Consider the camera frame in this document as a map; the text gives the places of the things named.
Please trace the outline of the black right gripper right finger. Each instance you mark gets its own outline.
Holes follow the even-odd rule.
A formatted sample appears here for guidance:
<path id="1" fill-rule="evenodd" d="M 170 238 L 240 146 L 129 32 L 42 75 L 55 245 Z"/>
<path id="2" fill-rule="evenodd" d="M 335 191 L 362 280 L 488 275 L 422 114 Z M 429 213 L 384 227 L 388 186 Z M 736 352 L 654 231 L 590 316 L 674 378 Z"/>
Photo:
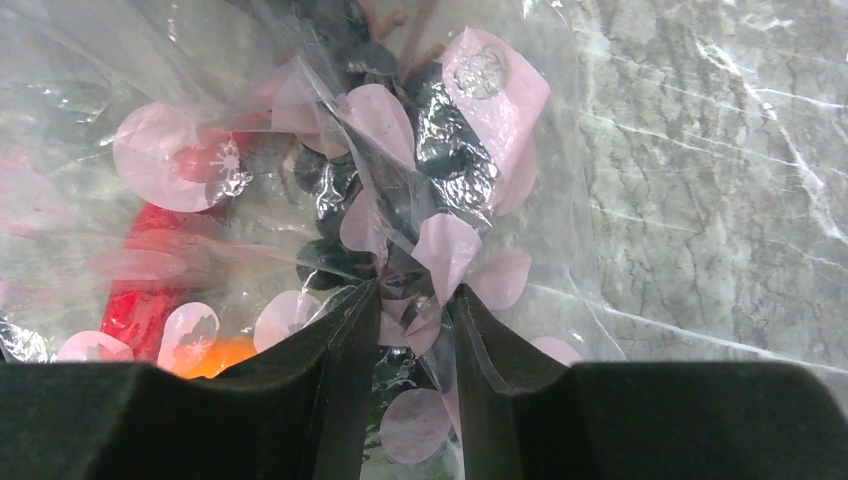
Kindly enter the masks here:
<path id="1" fill-rule="evenodd" d="M 461 287 L 454 324 L 470 479 L 843 479 L 847 421 L 782 362 L 565 366 Z"/>

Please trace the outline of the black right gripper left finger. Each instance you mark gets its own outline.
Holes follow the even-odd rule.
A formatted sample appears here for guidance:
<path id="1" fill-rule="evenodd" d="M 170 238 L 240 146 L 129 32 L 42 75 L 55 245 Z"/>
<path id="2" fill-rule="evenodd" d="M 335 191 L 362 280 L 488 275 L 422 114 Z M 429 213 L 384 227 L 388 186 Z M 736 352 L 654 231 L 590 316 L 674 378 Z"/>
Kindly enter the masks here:
<path id="1" fill-rule="evenodd" d="M 5 364 L 5 479 L 356 479 L 381 305 L 375 281 L 213 379 L 147 363 Z"/>

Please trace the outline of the clear zip top bag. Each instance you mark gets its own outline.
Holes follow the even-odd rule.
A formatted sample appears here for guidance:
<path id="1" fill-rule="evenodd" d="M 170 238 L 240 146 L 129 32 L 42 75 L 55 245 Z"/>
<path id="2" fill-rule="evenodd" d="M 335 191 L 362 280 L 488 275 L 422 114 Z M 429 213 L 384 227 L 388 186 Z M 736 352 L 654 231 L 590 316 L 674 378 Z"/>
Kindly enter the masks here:
<path id="1" fill-rule="evenodd" d="M 557 1 L 3 2 L 3 358 L 216 377 L 373 282 L 363 454 L 459 455 L 459 294 L 624 356 L 576 69 Z"/>

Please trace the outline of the fake black grape bunch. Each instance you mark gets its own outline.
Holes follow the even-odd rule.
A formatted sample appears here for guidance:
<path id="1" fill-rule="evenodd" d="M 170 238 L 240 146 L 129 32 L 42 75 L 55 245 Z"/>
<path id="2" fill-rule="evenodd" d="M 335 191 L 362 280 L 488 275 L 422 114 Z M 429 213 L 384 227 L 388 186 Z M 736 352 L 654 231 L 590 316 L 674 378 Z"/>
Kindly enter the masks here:
<path id="1" fill-rule="evenodd" d="M 343 150 L 295 157 L 319 233 L 298 252 L 298 278 L 321 291 L 378 276 L 387 295 L 446 303 L 481 248 L 502 175 L 449 96 L 440 53 L 403 71 L 362 43 L 343 64 L 292 67 L 320 132 Z"/>

